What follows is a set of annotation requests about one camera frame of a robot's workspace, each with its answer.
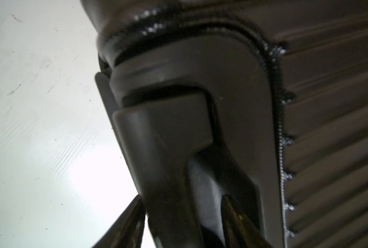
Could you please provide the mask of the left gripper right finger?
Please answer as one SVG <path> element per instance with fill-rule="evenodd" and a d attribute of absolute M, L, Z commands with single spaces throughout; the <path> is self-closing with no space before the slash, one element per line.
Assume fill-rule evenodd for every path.
<path fill-rule="evenodd" d="M 227 248 L 272 247 L 229 195 L 222 197 L 221 216 Z"/>

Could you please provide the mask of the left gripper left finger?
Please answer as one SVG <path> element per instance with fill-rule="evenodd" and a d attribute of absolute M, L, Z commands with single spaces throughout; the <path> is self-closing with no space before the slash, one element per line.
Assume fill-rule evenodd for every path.
<path fill-rule="evenodd" d="M 141 247 L 145 216 L 145 207 L 137 195 L 93 248 Z"/>

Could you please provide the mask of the black hard-shell suitcase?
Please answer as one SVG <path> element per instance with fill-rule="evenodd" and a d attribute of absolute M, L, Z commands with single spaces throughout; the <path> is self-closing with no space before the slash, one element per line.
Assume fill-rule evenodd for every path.
<path fill-rule="evenodd" d="M 368 1 L 82 1 L 158 248 L 368 248 Z"/>

